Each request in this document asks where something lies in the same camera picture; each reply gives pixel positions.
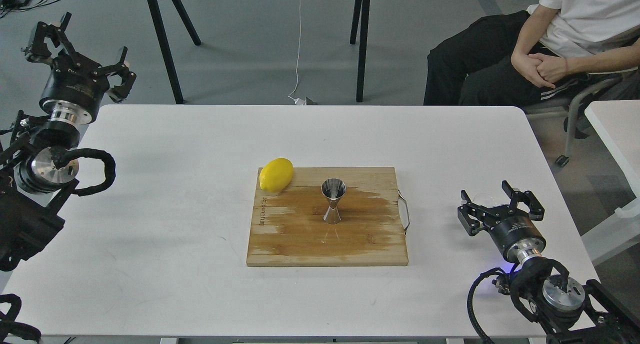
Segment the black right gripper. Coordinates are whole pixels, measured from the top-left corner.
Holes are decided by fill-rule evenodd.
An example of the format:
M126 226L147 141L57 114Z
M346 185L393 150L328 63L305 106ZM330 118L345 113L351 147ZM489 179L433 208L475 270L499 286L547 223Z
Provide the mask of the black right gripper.
M470 236L483 230L489 233L507 262L522 263L530 256L540 256L546 240L532 221L542 221L545 209L532 191L516 190L507 180L503 180L502 190L510 199L507 206L512 212L505 213L504 204L492 208L476 205L465 190L461 191L457 216L464 230ZM528 214L516 210L519 203L528 207Z

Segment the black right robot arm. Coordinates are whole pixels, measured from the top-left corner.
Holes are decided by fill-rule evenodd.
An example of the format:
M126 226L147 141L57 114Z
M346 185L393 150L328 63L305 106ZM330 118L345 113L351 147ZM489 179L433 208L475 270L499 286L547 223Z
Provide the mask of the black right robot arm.
M510 272L492 268L480 274L468 292L467 314L480 339L493 342L474 314L474 292L493 275L498 292L509 296L528 321L541 325L548 343L638 343L638 317L598 280L581 284L558 260L542 256L546 241L534 222L541 221L545 211L534 193L513 189L507 181L502 189L510 198L505 205L489 208L473 203L462 190L457 209L468 235L486 231L503 259L512 263Z

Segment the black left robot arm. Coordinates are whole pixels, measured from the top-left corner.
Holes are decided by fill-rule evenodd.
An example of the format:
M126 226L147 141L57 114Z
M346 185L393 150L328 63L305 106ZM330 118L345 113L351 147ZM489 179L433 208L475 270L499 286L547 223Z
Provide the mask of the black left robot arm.
M119 103L137 79L126 62L104 66L75 50L66 36L71 14L59 23L36 24L27 47L30 63L46 64L50 75L39 101L43 116L19 111L10 144L1 151L0 267L16 269L40 253L62 230L59 211L73 195L110 188L116 178L114 157L104 150L80 148L82 126L98 118L105 95Z

